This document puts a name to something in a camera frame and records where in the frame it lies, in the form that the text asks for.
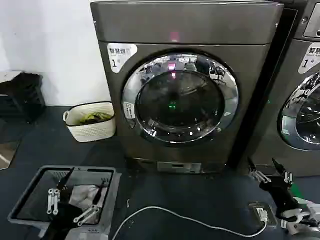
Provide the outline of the right gripper body black block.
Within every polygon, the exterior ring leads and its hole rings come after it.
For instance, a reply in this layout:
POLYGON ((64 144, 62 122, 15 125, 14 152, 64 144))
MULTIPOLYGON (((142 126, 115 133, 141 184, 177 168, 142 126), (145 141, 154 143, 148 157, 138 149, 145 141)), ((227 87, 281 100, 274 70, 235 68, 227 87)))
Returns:
POLYGON ((270 176, 270 181, 261 182, 259 187, 268 192, 275 205, 276 213, 283 213, 288 210, 298 209, 300 204, 289 192, 290 185, 281 176, 270 176))

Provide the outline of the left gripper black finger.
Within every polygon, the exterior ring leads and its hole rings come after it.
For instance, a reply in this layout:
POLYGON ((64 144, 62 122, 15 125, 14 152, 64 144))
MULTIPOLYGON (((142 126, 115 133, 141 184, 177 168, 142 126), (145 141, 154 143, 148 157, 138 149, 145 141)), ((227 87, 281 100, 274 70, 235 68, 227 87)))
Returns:
POLYGON ((87 222, 88 220, 92 219, 101 209, 98 205, 99 200, 102 196, 102 190, 105 185, 105 180, 101 182, 101 185, 98 187, 98 190, 92 200, 92 204, 88 207, 81 215, 75 217, 73 219, 73 223, 77 224, 78 227, 82 226, 83 223, 87 222))
POLYGON ((72 190, 67 187, 67 182, 71 177, 74 167, 71 168, 57 183, 55 188, 49 188, 47 193, 47 214, 58 214, 58 203, 67 203, 72 190))

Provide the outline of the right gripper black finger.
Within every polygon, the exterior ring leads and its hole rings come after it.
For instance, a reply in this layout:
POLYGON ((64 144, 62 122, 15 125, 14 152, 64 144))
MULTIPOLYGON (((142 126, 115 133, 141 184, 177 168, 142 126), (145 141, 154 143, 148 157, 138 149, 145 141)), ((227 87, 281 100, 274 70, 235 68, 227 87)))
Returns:
POLYGON ((272 158, 272 162, 278 174, 283 177, 284 182, 291 186, 293 184, 293 174, 287 171, 276 159, 272 158))
POLYGON ((248 158, 248 169, 249 169, 249 175, 252 176, 254 179, 256 179, 259 183, 271 183, 271 179, 268 178, 266 175, 264 175, 260 170, 257 170, 256 165, 253 163, 253 161, 248 158))

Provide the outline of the left gripper body black block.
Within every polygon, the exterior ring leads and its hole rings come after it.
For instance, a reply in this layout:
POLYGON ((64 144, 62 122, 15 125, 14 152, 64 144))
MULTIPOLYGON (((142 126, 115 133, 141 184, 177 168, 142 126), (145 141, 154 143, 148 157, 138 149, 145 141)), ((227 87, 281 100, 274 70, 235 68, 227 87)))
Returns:
POLYGON ((48 227, 49 240, 65 240, 71 229, 77 228, 74 218, 79 217, 83 210, 69 203, 59 202, 58 213, 48 227))

